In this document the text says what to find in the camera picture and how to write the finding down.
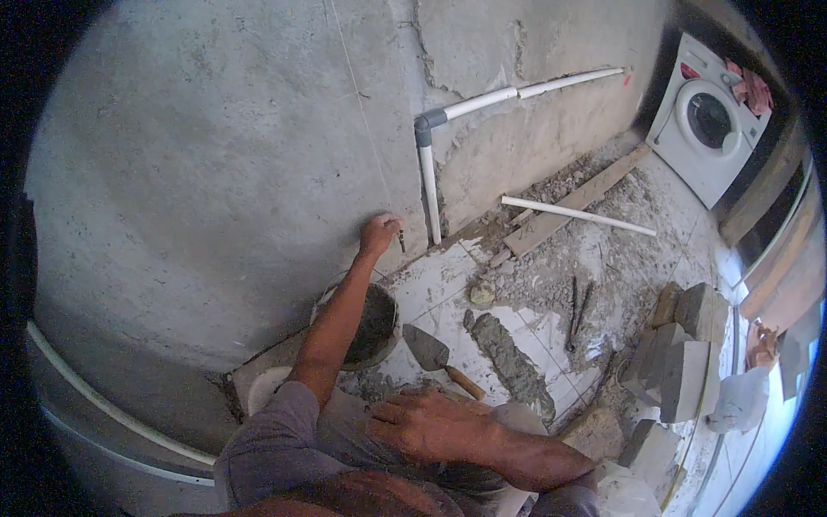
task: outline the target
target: wooden trowel handle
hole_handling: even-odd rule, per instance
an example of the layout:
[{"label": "wooden trowel handle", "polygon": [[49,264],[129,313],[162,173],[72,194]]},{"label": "wooden trowel handle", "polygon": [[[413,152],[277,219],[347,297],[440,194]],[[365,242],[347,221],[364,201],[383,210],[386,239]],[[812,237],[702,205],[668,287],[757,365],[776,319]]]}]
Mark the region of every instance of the wooden trowel handle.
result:
[{"label": "wooden trowel handle", "polygon": [[462,386],[462,389],[467,391],[477,400],[485,398],[485,392],[474,381],[465,376],[464,373],[457,370],[453,366],[445,366],[445,372],[451,377],[451,380]]}]

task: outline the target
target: plastic bag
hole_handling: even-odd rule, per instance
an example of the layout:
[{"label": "plastic bag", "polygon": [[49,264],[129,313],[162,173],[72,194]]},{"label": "plastic bag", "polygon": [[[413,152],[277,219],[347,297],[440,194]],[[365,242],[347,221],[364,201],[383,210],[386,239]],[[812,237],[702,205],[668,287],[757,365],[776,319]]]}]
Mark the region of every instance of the plastic bag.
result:
[{"label": "plastic bag", "polygon": [[735,429],[748,431],[757,426],[770,398],[769,376],[769,368],[758,366],[723,379],[715,411],[706,417],[707,427],[723,434]]},{"label": "plastic bag", "polygon": [[600,517],[660,517],[652,489],[628,468],[603,460],[596,475]]}]

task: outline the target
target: person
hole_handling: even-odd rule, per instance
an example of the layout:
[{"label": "person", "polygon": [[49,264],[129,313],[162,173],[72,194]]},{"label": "person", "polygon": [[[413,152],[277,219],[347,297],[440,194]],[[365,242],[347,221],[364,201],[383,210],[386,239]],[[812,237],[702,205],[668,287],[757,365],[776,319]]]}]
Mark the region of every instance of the person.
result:
[{"label": "person", "polygon": [[307,333],[284,384],[215,464],[225,515],[598,515],[594,463],[545,436],[528,406],[497,408],[436,391],[368,406],[334,390],[370,275],[401,229],[363,227],[350,270]]}]

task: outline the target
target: metal trowel blade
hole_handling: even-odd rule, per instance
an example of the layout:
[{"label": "metal trowel blade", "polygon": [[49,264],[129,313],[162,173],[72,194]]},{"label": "metal trowel blade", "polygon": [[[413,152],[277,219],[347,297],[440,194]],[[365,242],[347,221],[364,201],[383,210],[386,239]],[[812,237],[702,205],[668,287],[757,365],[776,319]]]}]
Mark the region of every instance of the metal trowel blade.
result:
[{"label": "metal trowel blade", "polygon": [[448,347],[431,334],[405,324],[402,326],[402,337],[423,370],[441,370],[448,364]]}]

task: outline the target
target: concrete wall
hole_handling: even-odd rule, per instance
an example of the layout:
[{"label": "concrete wall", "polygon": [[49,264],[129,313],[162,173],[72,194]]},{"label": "concrete wall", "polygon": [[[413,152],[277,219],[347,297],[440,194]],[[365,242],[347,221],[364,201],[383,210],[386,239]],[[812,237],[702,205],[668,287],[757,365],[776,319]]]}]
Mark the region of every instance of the concrete wall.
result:
[{"label": "concrete wall", "polygon": [[305,325],[372,213],[409,223],[409,254],[394,245],[383,270],[425,250],[415,115],[629,70],[436,132],[453,233],[629,126],[670,5],[116,3],[75,50],[31,152],[46,336],[79,369],[96,350],[241,364]]}]

